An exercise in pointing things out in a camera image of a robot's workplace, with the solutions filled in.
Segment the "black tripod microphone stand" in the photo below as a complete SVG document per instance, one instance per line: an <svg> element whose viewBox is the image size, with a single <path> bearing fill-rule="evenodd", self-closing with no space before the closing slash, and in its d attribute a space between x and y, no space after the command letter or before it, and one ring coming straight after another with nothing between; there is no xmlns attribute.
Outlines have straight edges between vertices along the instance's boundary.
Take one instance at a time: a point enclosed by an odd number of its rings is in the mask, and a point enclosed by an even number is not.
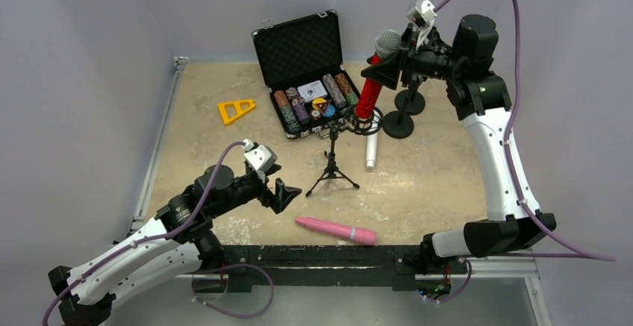
<svg viewBox="0 0 633 326"><path fill-rule="evenodd" d="M348 181L353 188L360 189L360 185L355 183L346 174L340 171L336 161L336 141L339 134L348 131L351 134L370 137L377 134L383 125L384 114L378 107L372 109L371 117L362 119L356 115L355 107L346 107L342 111L342 116L331 120L326 124L328 127L328 138L330 140L330 148L328 151L324 151L324 156L327 159L326 167L323 169L323 173L315 181L313 186L305 193L305 197L310 197L315 187L323 182L329 180L343 179Z"/></svg>

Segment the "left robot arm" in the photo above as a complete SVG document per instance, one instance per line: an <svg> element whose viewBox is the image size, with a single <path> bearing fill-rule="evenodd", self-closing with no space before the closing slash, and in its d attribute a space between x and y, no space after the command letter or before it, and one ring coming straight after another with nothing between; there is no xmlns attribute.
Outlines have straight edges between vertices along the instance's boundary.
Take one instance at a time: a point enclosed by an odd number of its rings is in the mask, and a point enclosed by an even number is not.
<svg viewBox="0 0 633 326"><path fill-rule="evenodd" d="M195 272L206 261L222 264L224 249L211 228L213 220L250 201L283 212L301 194L282 179L267 185L280 166L262 175L251 166L234 175L213 165L156 215L103 254L80 266L58 266L49 274L64 325L101 325L116 307L139 292L178 275Z"/></svg>

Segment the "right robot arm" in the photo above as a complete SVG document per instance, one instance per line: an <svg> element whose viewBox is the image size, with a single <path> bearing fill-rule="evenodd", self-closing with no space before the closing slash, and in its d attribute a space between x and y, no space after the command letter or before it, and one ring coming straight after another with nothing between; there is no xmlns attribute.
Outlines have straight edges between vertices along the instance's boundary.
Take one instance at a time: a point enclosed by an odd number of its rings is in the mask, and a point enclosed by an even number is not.
<svg viewBox="0 0 633 326"><path fill-rule="evenodd" d="M328 130L394 138L413 130L408 100L372 119L382 88L404 86L415 94L429 78L446 82L446 94L476 149L487 200L487 216L460 229L424 236L417 259L424 263L455 257L488 257L532 247L554 231L528 186L512 125L519 98L491 70L499 35L496 23L470 14L459 23L452 44L440 38L429 19L416 19L403 32L386 30L361 72L358 89L343 68L338 16L312 14L252 33L270 100L291 140Z"/></svg>

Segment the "far black round-base stand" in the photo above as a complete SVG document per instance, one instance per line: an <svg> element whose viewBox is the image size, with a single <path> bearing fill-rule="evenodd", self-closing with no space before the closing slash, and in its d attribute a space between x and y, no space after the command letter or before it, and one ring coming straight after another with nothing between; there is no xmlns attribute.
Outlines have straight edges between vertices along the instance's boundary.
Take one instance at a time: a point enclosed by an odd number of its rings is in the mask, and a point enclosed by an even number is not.
<svg viewBox="0 0 633 326"><path fill-rule="evenodd" d="M411 83L407 91L401 91L395 97L394 104L397 110L403 110L408 115L421 114L425 109L425 98L419 92L421 81Z"/></svg>

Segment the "black round-base stand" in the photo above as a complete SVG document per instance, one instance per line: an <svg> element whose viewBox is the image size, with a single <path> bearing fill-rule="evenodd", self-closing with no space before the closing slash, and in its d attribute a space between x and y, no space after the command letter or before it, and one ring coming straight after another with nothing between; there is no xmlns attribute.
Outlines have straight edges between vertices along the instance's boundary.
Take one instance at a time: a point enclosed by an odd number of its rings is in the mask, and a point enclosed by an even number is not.
<svg viewBox="0 0 633 326"><path fill-rule="evenodd" d="M425 82L425 78L415 78L411 83L421 81ZM382 119L382 130L395 139L404 139L409 137L414 131L413 116L408 115L403 110L394 110L387 113Z"/></svg>
<svg viewBox="0 0 633 326"><path fill-rule="evenodd" d="M411 83L407 91L401 91L395 97L394 104L397 110L403 110L408 115L421 114L425 109L425 98L419 92L421 81Z"/></svg>

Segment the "near black round-base stand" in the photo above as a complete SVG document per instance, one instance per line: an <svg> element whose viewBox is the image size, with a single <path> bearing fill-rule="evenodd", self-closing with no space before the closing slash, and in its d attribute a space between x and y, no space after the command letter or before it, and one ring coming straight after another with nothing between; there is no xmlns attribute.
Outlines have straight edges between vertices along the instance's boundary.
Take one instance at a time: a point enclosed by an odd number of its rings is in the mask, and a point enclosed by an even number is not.
<svg viewBox="0 0 633 326"><path fill-rule="evenodd" d="M411 83L421 81L425 82L425 78L415 78ZM382 130L395 139L404 139L409 137L414 131L413 116L408 115L403 110L394 110L387 113L382 119Z"/></svg>

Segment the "white microphone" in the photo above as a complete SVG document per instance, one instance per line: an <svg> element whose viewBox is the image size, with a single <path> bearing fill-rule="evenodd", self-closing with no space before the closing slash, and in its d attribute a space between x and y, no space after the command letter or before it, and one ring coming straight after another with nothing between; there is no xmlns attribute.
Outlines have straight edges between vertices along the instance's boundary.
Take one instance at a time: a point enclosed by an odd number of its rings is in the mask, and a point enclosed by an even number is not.
<svg viewBox="0 0 633 326"><path fill-rule="evenodd" d="M367 137L365 166L368 170L373 170L376 164L378 147L378 134L371 134Z"/></svg>

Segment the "white playing card box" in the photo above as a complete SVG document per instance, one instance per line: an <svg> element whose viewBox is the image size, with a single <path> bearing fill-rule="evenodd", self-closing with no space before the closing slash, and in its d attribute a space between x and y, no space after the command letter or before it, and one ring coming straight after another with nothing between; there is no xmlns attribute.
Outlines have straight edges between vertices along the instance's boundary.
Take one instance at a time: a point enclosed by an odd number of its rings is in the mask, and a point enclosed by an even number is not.
<svg viewBox="0 0 633 326"><path fill-rule="evenodd" d="M328 91L321 80L312 81L296 88L299 96L306 102L312 102L316 98L325 98Z"/></svg>

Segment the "pink microphone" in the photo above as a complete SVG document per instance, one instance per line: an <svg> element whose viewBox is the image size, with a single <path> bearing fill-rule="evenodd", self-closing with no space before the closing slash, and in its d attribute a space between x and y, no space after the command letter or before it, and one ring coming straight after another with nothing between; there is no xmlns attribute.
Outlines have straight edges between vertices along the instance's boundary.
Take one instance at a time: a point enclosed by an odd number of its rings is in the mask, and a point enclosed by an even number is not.
<svg viewBox="0 0 633 326"><path fill-rule="evenodd" d="M353 241L360 245L374 245L377 240L376 232L366 228L341 225L304 216L296 217L295 223L308 230Z"/></svg>

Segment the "black poker chip case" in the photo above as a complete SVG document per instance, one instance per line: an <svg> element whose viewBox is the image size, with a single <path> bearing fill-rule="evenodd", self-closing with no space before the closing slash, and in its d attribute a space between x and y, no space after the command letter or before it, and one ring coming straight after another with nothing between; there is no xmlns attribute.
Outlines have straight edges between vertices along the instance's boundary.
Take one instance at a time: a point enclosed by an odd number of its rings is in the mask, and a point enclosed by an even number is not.
<svg viewBox="0 0 633 326"><path fill-rule="evenodd" d="M269 99L286 138L297 140L327 128L346 107L356 107L360 90L343 66L336 10L268 25L251 33ZM297 87L321 80L325 98L306 103Z"/></svg>

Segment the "yellow triangular plastic frame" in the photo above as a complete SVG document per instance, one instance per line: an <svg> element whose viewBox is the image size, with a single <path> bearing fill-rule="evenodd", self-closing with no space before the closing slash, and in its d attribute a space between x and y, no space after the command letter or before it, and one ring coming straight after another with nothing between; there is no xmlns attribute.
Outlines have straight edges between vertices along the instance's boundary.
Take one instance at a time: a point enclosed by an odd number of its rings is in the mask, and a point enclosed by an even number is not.
<svg viewBox="0 0 633 326"><path fill-rule="evenodd" d="M217 105L224 126L229 126L256 108L254 99L220 102Z"/></svg>

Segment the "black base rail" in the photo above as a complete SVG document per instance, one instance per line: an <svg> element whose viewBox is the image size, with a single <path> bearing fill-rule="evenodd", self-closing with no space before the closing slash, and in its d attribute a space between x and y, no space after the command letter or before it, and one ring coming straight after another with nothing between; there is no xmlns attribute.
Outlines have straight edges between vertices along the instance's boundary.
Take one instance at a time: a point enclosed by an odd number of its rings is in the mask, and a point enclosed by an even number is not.
<svg viewBox="0 0 633 326"><path fill-rule="evenodd" d="M253 286L389 287L446 295L468 268L455 257L428 257L419 245L226 245L222 259L207 259L192 276L208 277L229 292Z"/></svg>

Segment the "aluminium corner rail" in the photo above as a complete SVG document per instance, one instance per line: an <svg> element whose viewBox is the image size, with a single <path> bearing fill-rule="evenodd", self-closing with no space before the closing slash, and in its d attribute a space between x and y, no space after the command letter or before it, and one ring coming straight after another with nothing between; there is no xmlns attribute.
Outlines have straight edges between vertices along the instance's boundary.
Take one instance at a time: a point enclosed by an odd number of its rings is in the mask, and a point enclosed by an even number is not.
<svg viewBox="0 0 633 326"><path fill-rule="evenodd" d="M152 153L150 154L148 168L146 170L143 183L140 188L140 194L137 199L137 205L132 216L132 231L135 231L143 224L144 219L148 213L149 202L152 196L152 190L160 164L163 144L166 138L166 131L169 127L169 121L172 116L175 100L177 99L178 90L181 85L181 79L184 75L187 64L190 62L189 57L185 56L176 56L173 58L173 60L174 71L172 75L172 80L167 90L168 94L166 97L166 103L160 116L158 131L152 148Z"/></svg>

